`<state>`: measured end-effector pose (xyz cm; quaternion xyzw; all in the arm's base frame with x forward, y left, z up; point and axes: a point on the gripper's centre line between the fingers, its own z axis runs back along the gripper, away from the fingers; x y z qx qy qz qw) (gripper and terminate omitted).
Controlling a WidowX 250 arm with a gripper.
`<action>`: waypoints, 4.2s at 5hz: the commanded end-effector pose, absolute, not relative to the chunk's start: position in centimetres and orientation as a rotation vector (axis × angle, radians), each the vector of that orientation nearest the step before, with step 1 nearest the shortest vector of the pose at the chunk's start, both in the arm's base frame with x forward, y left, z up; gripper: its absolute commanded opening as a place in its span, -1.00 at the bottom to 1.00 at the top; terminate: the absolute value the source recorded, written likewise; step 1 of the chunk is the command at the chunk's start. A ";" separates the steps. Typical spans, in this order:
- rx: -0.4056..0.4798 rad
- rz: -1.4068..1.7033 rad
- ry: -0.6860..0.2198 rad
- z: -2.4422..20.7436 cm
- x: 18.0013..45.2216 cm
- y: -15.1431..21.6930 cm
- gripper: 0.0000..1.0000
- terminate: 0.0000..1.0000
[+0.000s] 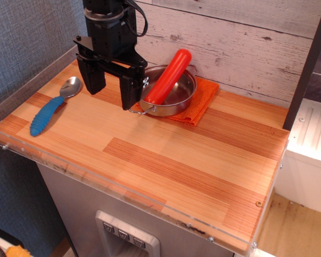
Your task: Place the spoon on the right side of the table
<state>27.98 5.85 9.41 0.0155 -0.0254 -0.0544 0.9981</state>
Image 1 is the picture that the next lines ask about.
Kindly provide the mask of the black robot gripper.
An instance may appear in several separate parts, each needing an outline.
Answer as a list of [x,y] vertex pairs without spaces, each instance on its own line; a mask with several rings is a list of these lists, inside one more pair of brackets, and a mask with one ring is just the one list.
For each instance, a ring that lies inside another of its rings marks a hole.
[[123,110],[141,99],[146,60],[135,50],[137,32],[135,10],[85,10],[87,36],[76,36],[78,67],[90,94],[105,86],[105,74],[119,78]]

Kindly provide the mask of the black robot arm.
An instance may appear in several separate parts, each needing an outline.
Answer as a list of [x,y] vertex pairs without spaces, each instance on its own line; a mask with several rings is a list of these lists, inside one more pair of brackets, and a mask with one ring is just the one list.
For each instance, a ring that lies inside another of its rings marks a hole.
[[87,91],[92,95],[105,86],[105,74],[119,79],[122,108],[141,99],[147,61],[135,50],[138,37],[136,13],[144,15],[134,1],[84,1],[87,36],[76,36],[77,61]]

